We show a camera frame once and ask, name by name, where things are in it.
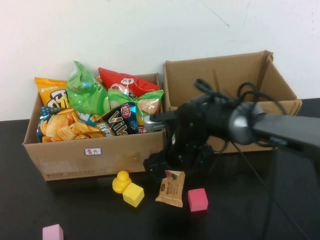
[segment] red chip bag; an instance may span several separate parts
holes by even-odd
[[[118,73],[101,67],[99,67],[98,70],[103,84],[107,89],[117,90],[128,95],[132,99],[161,89],[158,85],[155,85],[138,76],[132,76],[126,73]]]

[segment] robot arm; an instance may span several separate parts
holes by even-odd
[[[320,118],[265,113],[255,102],[213,91],[176,111],[145,117],[144,127],[148,132],[166,128],[168,135],[166,148],[144,161],[146,171],[205,168],[214,154],[206,145],[209,136],[242,145],[262,141],[312,159],[320,153]]]

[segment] green chip bag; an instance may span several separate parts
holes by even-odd
[[[108,93],[94,74],[78,61],[66,84],[70,107],[83,114],[103,115],[110,110]]]
[[[116,108],[127,102],[134,102],[136,106],[136,119],[138,120],[138,132],[146,133],[144,127],[144,117],[150,114],[156,114],[160,110],[161,97],[164,94],[163,90],[150,91],[140,97],[132,99],[123,92],[110,88],[108,96],[111,109]]]

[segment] vike snack bag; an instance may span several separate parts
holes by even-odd
[[[138,133],[136,105],[126,102],[101,116],[95,126],[103,136],[113,137]]]

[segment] toy block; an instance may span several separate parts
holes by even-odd
[[[64,240],[64,231],[59,224],[42,229],[42,240]]]
[[[207,210],[208,208],[208,199],[204,188],[189,190],[188,201],[191,212]]]
[[[123,200],[135,208],[144,198],[144,189],[133,182],[131,182],[123,192]]]

